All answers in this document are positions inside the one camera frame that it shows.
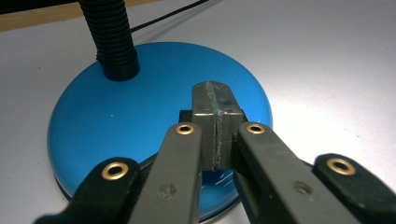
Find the white desk surface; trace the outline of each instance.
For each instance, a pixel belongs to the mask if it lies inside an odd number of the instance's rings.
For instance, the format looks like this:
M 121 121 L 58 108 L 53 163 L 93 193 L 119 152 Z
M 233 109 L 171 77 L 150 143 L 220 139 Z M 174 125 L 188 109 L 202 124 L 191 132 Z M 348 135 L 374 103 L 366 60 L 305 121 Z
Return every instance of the white desk surface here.
M 189 2 L 128 8 L 131 26 Z M 395 0 L 212 0 L 133 37 L 136 44 L 199 44 L 235 58 L 262 84 L 275 131 L 297 156 L 346 155 L 396 190 Z M 0 33 L 1 223 L 32 223 L 65 207 L 47 127 L 95 52 L 83 18 Z M 244 222 L 241 205 L 219 221 Z

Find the screw hole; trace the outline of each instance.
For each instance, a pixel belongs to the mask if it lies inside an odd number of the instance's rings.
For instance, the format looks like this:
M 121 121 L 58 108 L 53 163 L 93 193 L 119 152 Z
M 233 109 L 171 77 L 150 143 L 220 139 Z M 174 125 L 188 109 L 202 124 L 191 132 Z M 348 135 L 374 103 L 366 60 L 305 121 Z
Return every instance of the screw hole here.
M 265 129 L 260 124 L 250 124 L 247 126 L 247 131 L 250 133 L 264 133 Z
M 192 127 L 191 125 L 188 125 L 188 124 L 183 124 L 183 125 L 177 126 L 176 131 L 177 131 L 177 133 L 180 133 L 180 134 L 190 134 L 194 131 L 194 127 Z
M 356 174 L 355 167 L 346 160 L 340 158 L 331 158 L 327 160 L 327 166 L 339 175 Z
M 301 181 L 294 182 L 293 187 L 301 194 L 311 194 L 313 191 L 311 187 Z
M 115 161 L 108 164 L 102 171 L 102 178 L 106 180 L 116 180 L 120 179 L 128 173 L 128 165 Z

